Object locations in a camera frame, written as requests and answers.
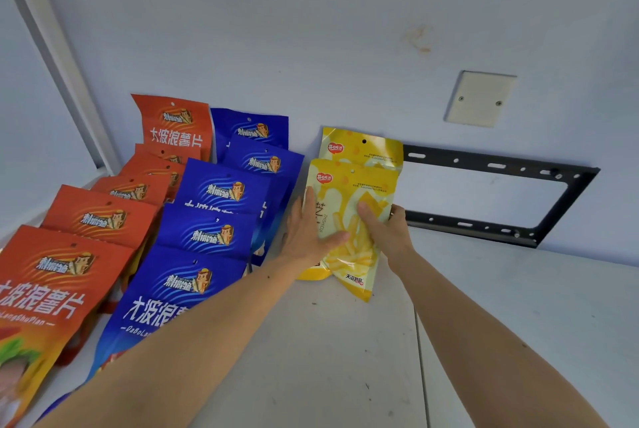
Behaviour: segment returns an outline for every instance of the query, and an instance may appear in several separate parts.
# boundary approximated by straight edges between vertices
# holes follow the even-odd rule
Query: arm
[[[281,254],[259,270],[173,319],[93,377],[36,428],[185,427],[215,391],[251,336],[307,267],[348,235],[319,239],[315,195],[288,218]]]
[[[415,252],[403,208],[381,223],[358,212],[402,280],[439,360],[477,427],[606,427],[550,364]]]

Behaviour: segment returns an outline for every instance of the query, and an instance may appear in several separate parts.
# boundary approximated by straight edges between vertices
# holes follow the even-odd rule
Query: blue snack bag
[[[169,320],[241,279],[245,268],[242,260],[154,245],[100,335],[86,381]]]
[[[270,178],[267,193],[269,208],[262,222],[264,243],[253,250],[252,263],[262,265],[271,242],[276,235],[286,206],[302,168],[304,156],[276,146],[266,146],[257,141],[234,135],[229,150],[224,157],[223,165],[232,166],[253,174]]]
[[[167,203],[157,245],[248,260],[256,214],[215,213]]]
[[[288,149],[288,117],[211,109],[215,129],[217,161],[224,159],[229,141],[235,135],[249,137],[264,144]]]
[[[261,225],[268,209],[270,179],[248,171],[196,159],[187,161],[175,204],[219,213],[247,213],[258,216],[252,251],[262,245]]]

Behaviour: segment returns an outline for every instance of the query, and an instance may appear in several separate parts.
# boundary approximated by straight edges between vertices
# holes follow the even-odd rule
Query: wall stain
[[[431,28],[425,24],[409,29],[402,35],[402,41],[411,45],[420,54],[427,55],[431,52],[431,47],[428,45],[426,38],[430,30]]]

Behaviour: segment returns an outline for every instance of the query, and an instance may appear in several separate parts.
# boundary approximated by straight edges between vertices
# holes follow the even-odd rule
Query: tv wall mount
[[[442,216],[428,212],[406,211],[406,221],[410,226],[490,239],[529,248],[537,248],[601,170],[598,167],[573,166],[409,144],[404,145],[404,162],[456,167],[471,171],[565,183],[566,190],[534,228]]]

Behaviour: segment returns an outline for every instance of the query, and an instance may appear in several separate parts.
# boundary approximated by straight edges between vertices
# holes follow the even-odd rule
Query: hand
[[[401,206],[391,206],[388,222],[382,223],[371,211],[371,208],[365,202],[360,201],[357,204],[357,213],[368,227],[375,244],[388,257],[388,266],[397,273],[401,256],[415,251],[408,234],[406,210]]]
[[[301,196],[293,203],[291,214],[286,220],[286,229],[280,256],[299,263],[303,269],[319,263],[333,248],[346,243],[349,236],[347,231],[338,231],[326,238],[318,236],[315,191],[312,187],[306,189],[304,207]]]

